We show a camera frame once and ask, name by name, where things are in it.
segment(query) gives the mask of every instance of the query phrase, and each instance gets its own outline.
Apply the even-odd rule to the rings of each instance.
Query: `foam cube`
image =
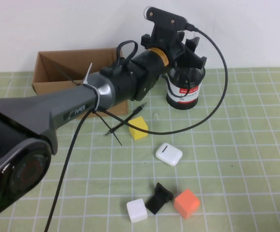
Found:
[[[129,123],[133,126],[138,127],[138,128],[148,130],[148,126],[147,126],[147,124],[144,121],[142,116],[130,120]],[[134,140],[141,139],[141,138],[144,138],[145,136],[147,136],[147,133],[141,132],[141,131],[133,129],[131,127],[129,127],[129,131],[130,131],[130,134],[132,135]]]
[[[127,203],[127,210],[131,223],[142,221],[147,218],[147,210],[143,199],[137,199]]]
[[[168,143],[162,144],[156,151],[156,157],[171,166],[177,165],[182,156],[181,150]]]
[[[186,189],[174,199],[174,208],[185,219],[195,213],[200,204],[200,200],[189,189]]]

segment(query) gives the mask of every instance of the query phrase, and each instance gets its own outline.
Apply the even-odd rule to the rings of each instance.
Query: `brown cardboard box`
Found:
[[[81,83],[90,63],[93,63],[90,72],[94,73],[103,66],[111,65],[115,60],[115,48],[39,52],[32,88],[37,94],[45,94],[74,87],[74,83],[66,81],[66,77],[55,66],[59,66],[69,77]],[[109,112],[115,115],[127,114],[128,102],[124,101],[112,107]]]

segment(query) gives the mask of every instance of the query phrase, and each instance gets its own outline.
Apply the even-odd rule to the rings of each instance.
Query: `cable connector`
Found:
[[[186,30],[188,30],[188,31],[196,31],[197,32],[198,28],[196,28],[193,24],[187,23]]]

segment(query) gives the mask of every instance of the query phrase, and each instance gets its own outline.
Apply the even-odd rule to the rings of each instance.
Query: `cutting mat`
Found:
[[[0,97],[34,95],[31,73],[0,73]],[[139,114],[149,129],[170,131],[196,123],[212,111],[224,83],[222,70],[208,70],[199,102],[189,111],[165,100],[163,80],[150,91]],[[131,102],[134,109],[140,102]],[[111,125],[117,122],[106,118]],[[0,214],[0,232],[42,232],[78,120],[60,128],[59,151],[44,180]],[[50,231],[59,232],[279,232],[280,68],[230,69],[227,96],[203,125],[180,134],[133,141],[117,131],[123,147],[98,118],[78,136]],[[176,167],[157,160],[168,142],[183,151]],[[201,207],[184,220],[173,204],[131,224],[126,203],[146,201],[160,182],[178,195],[191,189]]]

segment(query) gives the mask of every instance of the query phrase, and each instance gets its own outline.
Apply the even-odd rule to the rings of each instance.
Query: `logo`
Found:
[[[77,110],[75,110],[75,115],[78,113],[81,113],[83,110],[85,110],[85,105],[83,105],[82,107],[78,108]]]
[[[191,88],[190,90],[189,90],[189,93],[194,93],[195,91],[197,91],[199,89],[199,86],[196,86],[195,88]],[[187,93],[187,88],[180,88],[179,89],[179,93],[184,93],[184,94],[186,94]]]

